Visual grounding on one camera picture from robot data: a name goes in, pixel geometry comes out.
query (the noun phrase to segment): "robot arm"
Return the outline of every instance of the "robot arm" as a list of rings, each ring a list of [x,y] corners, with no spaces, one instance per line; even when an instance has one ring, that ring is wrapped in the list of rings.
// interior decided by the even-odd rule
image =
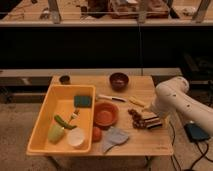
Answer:
[[[213,135],[213,109],[187,96],[188,90],[188,81],[183,77],[174,77],[162,82],[156,87],[157,97],[150,109],[159,117],[176,109]]]

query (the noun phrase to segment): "wooden table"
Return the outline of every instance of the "wooden table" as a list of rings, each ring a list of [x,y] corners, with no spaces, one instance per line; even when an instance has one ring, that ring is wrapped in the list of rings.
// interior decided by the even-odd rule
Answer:
[[[52,79],[51,84],[59,84],[59,76]],[[71,84],[95,85],[96,93],[119,96],[128,99],[130,96],[143,100],[149,104],[154,96],[154,84],[150,76],[129,76],[128,88],[123,92],[115,92],[109,84],[109,76],[71,76]],[[130,102],[113,101],[119,108],[119,120],[115,127],[129,133],[129,140],[109,150],[105,156],[162,156],[172,155],[173,148],[167,128],[148,130],[136,130],[132,127],[132,118],[128,109],[141,111],[139,106]],[[91,151],[86,156],[103,156],[101,142],[93,143]]]

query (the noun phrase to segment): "wooden bowl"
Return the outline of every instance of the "wooden bowl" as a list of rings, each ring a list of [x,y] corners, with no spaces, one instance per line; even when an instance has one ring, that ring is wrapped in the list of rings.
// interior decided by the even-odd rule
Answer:
[[[105,129],[115,124],[118,120],[118,107],[109,102],[97,102],[94,111],[94,123]]]
[[[110,76],[109,81],[115,91],[122,91],[127,87],[129,77],[124,73],[117,72]]]

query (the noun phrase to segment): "floor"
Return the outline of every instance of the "floor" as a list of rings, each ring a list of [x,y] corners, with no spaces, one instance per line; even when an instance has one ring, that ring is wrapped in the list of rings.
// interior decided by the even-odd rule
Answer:
[[[40,106],[41,103],[0,104],[0,170],[56,170],[45,157],[26,155],[26,146]],[[173,115],[170,119],[176,132],[175,155],[181,168],[187,169],[200,153],[196,146],[188,141],[179,117]],[[168,127],[168,130],[172,139],[171,127]],[[213,158],[213,141],[210,140],[209,144],[208,156]],[[169,156],[154,158],[150,169],[142,169],[146,163],[144,157],[57,157],[56,159],[63,167],[71,168],[73,171],[175,170]],[[213,164],[202,159],[194,169],[212,171]]]

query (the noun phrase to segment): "orange bowl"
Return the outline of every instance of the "orange bowl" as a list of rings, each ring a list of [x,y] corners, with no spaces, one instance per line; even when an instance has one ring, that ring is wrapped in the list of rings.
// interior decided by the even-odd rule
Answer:
[[[118,107],[109,102],[97,102],[94,110],[94,123],[100,128],[108,128],[118,120]]]

